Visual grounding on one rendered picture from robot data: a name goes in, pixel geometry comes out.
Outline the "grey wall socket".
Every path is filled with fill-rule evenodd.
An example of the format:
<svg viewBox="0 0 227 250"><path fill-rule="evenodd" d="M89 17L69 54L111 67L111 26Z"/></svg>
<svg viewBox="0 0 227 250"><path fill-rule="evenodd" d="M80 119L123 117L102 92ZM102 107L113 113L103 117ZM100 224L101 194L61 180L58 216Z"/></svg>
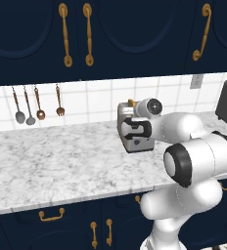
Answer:
<svg viewBox="0 0 227 250"><path fill-rule="evenodd" d="M192 77L191 89L200 89L202 87L204 76L202 74L194 74Z"/></svg>

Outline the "grey hanging spoon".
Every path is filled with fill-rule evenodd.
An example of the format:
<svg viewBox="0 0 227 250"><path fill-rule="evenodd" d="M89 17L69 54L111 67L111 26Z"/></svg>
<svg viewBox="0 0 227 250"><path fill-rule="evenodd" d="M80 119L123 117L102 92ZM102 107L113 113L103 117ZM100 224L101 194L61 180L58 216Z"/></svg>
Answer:
<svg viewBox="0 0 227 250"><path fill-rule="evenodd" d="M16 112L16 120L18 123L23 124L25 122L25 115L22 111L20 111L20 107L19 107L19 102L18 102L18 98L17 98L17 94L16 92L13 92L13 96L14 96L14 100L15 100L15 104L17 107L17 112Z"/></svg>

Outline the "navy wall cupboard door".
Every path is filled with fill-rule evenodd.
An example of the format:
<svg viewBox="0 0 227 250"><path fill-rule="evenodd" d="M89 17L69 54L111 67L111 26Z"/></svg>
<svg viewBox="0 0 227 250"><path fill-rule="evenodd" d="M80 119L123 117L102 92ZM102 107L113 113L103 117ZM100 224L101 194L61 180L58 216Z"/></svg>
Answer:
<svg viewBox="0 0 227 250"><path fill-rule="evenodd" d="M64 64L63 20L72 66ZM0 86L69 82L79 79L74 0L0 0Z"/></svg>
<svg viewBox="0 0 227 250"><path fill-rule="evenodd" d="M227 72L227 0L198 0L186 74Z"/></svg>
<svg viewBox="0 0 227 250"><path fill-rule="evenodd" d="M92 7L92 66L86 64ZM196 0L76 0L83 80L179 75L184 72Z"/></svg>

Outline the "navy base cupboard door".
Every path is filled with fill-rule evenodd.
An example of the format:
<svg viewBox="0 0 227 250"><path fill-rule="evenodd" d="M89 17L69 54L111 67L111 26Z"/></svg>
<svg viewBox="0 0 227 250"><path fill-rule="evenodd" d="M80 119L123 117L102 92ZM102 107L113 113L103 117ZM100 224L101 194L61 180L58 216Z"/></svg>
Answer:
<svg viewBox="0 0 227 250"><path fill-rule="evenodd" d="M75 230L57 230L44 233L27 242L20 250L101 250L94 238Z"/></svg>
<svg viewBox="0 0 227 250"><path fill-rule="evenodd" d="M112 219L113 243L109 246L106 239L109 228L106 220ZM103 250L140 250L143 241L150 235L153 220L146 219L140 211L127 211L102 214Z"/></svg>

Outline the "wooden hanging fork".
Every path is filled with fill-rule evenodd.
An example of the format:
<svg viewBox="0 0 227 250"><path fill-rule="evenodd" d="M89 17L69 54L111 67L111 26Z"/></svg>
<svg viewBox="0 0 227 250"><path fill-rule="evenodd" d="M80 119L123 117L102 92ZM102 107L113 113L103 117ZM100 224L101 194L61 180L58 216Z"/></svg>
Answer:
<svg viewBox="0 0 227 250"><path fill-rule="evenodd" d="M59 86L56 86L56 93L57 93L58 104L60 104L61 103L61 95L60 95ZM57 114L59 116L64 116L65 115L65 109L63 107L61 107L60 105L58 106L56 112L57 112Z"/></svg>

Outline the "grey hanging ladle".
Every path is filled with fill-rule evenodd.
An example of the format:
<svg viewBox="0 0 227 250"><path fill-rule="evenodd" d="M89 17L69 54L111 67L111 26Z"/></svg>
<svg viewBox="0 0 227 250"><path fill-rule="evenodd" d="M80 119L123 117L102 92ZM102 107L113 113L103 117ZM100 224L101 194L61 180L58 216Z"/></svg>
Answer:
<svg viewBox="0 0 227 250"><path fill-rule="evenodd" d="M29 117L26 119L26 124L31 126L35 124L35 118L31 114L26 88L23 88L23 92L24 92L24 97L25 97L25 101L27 105L28 114L29 114Z"/></svg>

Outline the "silver toaster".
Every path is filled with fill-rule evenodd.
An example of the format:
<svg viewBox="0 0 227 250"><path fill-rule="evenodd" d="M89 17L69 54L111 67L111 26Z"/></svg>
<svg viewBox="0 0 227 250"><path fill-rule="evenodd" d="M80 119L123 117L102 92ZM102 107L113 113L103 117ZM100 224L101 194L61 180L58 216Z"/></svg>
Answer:
<svg viewBox="0 0 227 250"><path fill-rule="evenodd" d="M128 153L153 150L155 140L149 137L151 127L145 117L137 116L135 107L120 103L117 107L117 131Z"/></svg>

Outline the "wooden hanging spoon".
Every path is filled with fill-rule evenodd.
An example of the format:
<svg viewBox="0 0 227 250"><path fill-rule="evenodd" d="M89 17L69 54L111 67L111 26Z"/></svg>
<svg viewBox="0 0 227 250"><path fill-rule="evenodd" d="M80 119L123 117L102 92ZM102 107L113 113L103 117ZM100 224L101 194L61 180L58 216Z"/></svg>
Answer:
<svg viewBox="0 0 227 250"><path fill-rule="evenodd" d="M36 112L37 118L39 120L44 120L45 119L45 112L41 109L41 106L40 106L39 93L38 93L37 87L34 87L34 94L35 94L35 98L36 98L37 105L38 105L38 110Z"/></svg>

